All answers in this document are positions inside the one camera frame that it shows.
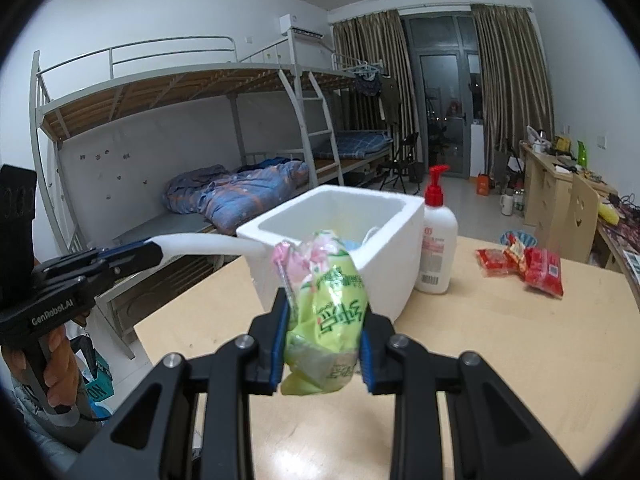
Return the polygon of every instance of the plaid bedding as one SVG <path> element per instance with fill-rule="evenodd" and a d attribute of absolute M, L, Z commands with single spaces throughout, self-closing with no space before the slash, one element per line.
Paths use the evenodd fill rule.
<path fill-rule="evenodd" d="M 218 232 L 234 235 L 242 224 L 292 198 L 308 178 L 309 168 L 299 160 L 241 173 L 217 164 L 172 178 L 162 203 L 175 213 L 201 213 Z"/>
<path fill-rule="evenodd" d="M 340 158 L 367 158 L 372 153 L 383 150 L 391 143 L 386 132 L 380 130 L 359 130 L 356 132 L 337 132 L 335 136 Z M 327 139 L 321 146 L 314 149 L 316 158 L 334 158 L 331 141 Z"/>

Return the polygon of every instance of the air conditioner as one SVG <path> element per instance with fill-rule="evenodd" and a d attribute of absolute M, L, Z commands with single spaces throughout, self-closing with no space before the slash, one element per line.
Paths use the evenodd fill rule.
<path fill-rule="evenodd" d="M 280 17 L 280 32 L 283 36 L 286 36 L 289 32 L 289 29 L 293 30 L 296 34 L 301 34 L 302 36 L 308 36 L 310 38 L 315 38 L 316 40 L 322 40 L 324 37 L 320 32 L 316 32 L 311 30 L 310 27 L 305 27 L 303 23 L 298 22 L 298 17 L 295 14 L 285 14 Z"/>

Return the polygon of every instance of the upper bunk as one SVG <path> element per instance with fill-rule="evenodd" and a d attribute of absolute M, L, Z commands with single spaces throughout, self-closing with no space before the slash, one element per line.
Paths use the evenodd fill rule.
<path fill-rule="evenodd" d="M 212 48 L 174 48 L 141 56 L 118 56 L 130 47 L 155 43 L 180 45 L 185 40 L 216 40 L 225 44 Z M 291 59 L 296 59 L 295 46 L 291 45 L 295 41 L 295 36 L 290 34 L 250 56 L 238 59 L 236 42 L 228 36 L 159 38 L 95 50 L 44 69 L 40 68 L 40 52 L 36 51 L 31 70 L 32 113 L 37 127 L 54 142 L 63 142 L 97 126 L 153 108 L 223 95 L 282 91 L 284 86 L 280 71 L 284 72 L 290 84 L 293 84 L 296 74 L 314 72 L 320 88 L 331 91 L 348 88 L 356 74 L 375 66 L 333 51 L 331 69 L 280 63 L 278 48 L 281 53 L 292 52 Z M 114 67 L 118 65 L 196 52 L 225 53 L 231 59 L 227 62 L 170 66 L 114 77 Z M 108 56 L 110 77 L 107 80 L 52 98 L 46 86 L 47 75 L 63 66 L 100 55 L 104 57 L 104 54 Z M 313 90 L 308 78 L 300 78 L 299 81 L 303 91 Z"/>

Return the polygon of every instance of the lotion bottle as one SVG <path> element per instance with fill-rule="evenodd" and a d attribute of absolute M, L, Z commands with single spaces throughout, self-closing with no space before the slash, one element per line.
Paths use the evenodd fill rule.
<path fill-rule="evenodd" d="M 453 256 L 458 243 L 458 221 L 444 205 L 440 174 L 449 166 L 429 168 L 431 183 L 424 191 L 424 225 L 420 269 L 415 288 L 430 294 L 443 294 L 449 287 Z"/>

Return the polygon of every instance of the door frame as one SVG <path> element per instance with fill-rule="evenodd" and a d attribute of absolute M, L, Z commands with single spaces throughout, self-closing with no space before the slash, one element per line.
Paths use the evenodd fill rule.
<path fill-rule="evenodd" d="M 436 18 L 439 16 L 451 16 L 453 18 L 454 27 L 456 29 L 456 37 L 458 40 L 458 47 L 440 47 L 440 48 L 416 48 L 414 45 L 414 37 L 411 32 L 410 21 L 420 18 Z M 460 27 L 458 25 L 458 17 L 469 18 L 471 12 L 458 11 L 458 12 L 422 12 L 420 14 L 409 14 L 407 16 L 401 16 L 404 32 L 407 37 L 409 58 L 411 65 L 412 77 L 414 78 L 414 89 L 416 93 L 417 108 L 418 108 L 418 124 L 420 131 L 423 135 L 420 135 L 422 141 L 422 156 L 425 162 L 425 166 L 428 165 L 429 160 L 429 138 L 427 135 L 427 110 L 424 97 L 424 78 L 422 77 L 422 63 L 420 62 L 420 56 L 437 56 L 437 55 L 451 55 L 454 54 L 458 61 L 458 85 L 460 88 L 460 99 L 462 101 L 463 112 L 466 113 L 466 125 L 463 127 L 463 159 L 462 159 L 462 174 L 454 173 L 451 176 L 457 176 L 460 178 L 469 178 L 469 171 L 471 167 L 471 124 L 473 122 L 473 102 L 471 95 L 471 74 L 469 71 L 468 54 L 478 54 L 478 50 L 466 49 L 462 45 L 462 35 L 460 34 Z"/>

